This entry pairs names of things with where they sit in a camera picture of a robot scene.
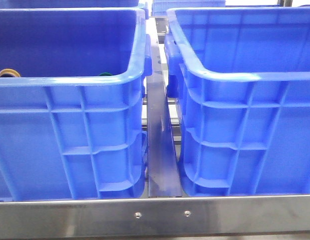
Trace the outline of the green push button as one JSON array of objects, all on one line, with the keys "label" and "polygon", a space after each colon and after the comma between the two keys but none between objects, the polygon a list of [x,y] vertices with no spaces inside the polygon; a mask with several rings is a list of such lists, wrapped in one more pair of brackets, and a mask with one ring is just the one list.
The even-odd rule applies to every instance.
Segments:
[{"label": "green push button", "polygon": [[102,73],[99,74],[99,76],[101,76],[101,77],[109,77],[109,76],[112,76],[112,74],[109,73],[109,72],[102,72]]}]

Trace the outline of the blue left plastic crate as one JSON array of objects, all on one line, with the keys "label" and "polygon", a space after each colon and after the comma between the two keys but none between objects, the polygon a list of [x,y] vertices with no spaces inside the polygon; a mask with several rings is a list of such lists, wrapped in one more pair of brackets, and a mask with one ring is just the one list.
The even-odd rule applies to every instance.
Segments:
[{"label": "blue left plastic crate", "polygon": [[3,69],[0,202],[142,195],[143,10],[0,9]]}]

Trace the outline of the blue plastic crate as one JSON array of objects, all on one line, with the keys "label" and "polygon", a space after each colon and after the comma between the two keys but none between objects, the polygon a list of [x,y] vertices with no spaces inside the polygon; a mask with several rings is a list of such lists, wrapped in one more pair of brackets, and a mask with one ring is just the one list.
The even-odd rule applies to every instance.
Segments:
[{"label": "blue plastic crate", "polygon": [[167,16],[185,193],[310,194],[310,6]]},{"label": "blue plastic crate", "polygon": [[143,10],[0,9],[3,69],[0,202],[142,195]]}]

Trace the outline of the blue right plastic crate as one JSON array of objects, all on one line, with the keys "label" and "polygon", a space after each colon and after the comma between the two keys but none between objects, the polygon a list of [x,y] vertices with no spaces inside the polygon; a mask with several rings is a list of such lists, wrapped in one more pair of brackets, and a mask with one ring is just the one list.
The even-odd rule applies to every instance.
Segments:
[{"label": "blue right plastic crate", "polygon": [[310,6],[167,16],[185,193],[310,194]]}]

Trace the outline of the blue far crate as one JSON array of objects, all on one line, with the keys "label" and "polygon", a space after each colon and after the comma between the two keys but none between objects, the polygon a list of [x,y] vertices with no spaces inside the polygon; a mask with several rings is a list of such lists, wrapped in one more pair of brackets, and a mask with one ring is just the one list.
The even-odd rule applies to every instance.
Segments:
[{"label": "blue far crate", "polygon": [[167,16],[167,10],[172,8],[205,8],[225,7],[225,0],[154,0],[152,2],[152,16]]}]

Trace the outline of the blue far-left rear crate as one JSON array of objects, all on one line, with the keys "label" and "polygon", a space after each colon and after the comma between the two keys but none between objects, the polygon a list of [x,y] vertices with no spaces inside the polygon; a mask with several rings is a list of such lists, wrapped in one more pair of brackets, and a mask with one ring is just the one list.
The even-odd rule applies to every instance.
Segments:
[{"label": "blue far-left rear crate", "polygon": [[147,9],[145,0],[0,0],[0,9],[30,8],[140,8]]}]

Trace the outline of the steel divider rail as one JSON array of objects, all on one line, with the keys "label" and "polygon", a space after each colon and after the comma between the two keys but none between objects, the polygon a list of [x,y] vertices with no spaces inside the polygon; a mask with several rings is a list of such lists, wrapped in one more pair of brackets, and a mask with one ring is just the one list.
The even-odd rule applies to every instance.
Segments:
[{"label": "steel divider rail", "polygon": [[182,196],[157,34],[150,36],[153,73],[147,77],[148,196]]}]

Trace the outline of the steel front rail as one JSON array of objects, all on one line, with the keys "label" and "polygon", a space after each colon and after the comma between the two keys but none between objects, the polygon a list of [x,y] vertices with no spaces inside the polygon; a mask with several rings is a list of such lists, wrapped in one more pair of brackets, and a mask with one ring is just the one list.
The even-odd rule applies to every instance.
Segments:
[{"label": "steel front rail", "polygon": [[0,202],[0,239],[310,232],[310,195]]}]

